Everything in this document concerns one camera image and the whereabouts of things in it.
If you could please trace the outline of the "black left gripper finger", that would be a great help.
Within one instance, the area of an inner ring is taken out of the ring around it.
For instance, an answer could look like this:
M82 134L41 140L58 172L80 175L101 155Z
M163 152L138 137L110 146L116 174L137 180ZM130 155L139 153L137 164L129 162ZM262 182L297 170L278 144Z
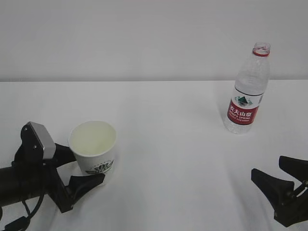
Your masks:
M69 180L69 190L72 195L73 204L80 200L93 188L102 184L105 174L98 173L88 176L72 176Z
M53 169L55 171L57 171L57 168L60 166L76 161L74 153L69 147L57 143L55 146L56 150L53 156Z

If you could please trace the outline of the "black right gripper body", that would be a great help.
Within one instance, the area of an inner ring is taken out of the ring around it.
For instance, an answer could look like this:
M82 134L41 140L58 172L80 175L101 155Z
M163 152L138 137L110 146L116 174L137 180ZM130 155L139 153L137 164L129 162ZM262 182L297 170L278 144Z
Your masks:
M281 202L274 212L274 219L285 227L290 227L308 220L308 181L292 192L288 192L287 200Z

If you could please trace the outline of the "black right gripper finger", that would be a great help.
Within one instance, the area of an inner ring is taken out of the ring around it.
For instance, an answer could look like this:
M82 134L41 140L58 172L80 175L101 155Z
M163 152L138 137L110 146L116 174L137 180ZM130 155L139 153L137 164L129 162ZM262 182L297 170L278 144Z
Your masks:
M293 176L300 182L308 180L308 162L307 160L295 159L287 156L280 156L279 167L284 172Z
M274 210L289 199L288 193L294 191L293 181L272 177L256 168L251 170L251 181L263 192Z

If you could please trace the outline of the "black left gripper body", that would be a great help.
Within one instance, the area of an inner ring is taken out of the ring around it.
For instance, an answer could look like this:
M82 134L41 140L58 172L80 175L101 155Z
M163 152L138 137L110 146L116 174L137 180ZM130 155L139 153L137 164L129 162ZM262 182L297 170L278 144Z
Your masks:
M14 166L22 192L26 194L24 198L48 194L62 213L72 210L73 200L68 187L53 169L53 158L42 158L42 147L29 124L22 127L20 137L22 143L14 156Z

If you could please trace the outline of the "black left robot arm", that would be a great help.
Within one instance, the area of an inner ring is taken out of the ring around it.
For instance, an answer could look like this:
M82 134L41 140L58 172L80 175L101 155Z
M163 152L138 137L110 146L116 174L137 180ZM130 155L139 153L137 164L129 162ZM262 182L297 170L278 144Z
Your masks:
M71 176L64 185L57 168L75 162L69 147L56 144L44 125L29 121L21 129L21 145L12 165L0 170L0 205L7 206L46 194L64 213L105 175Z

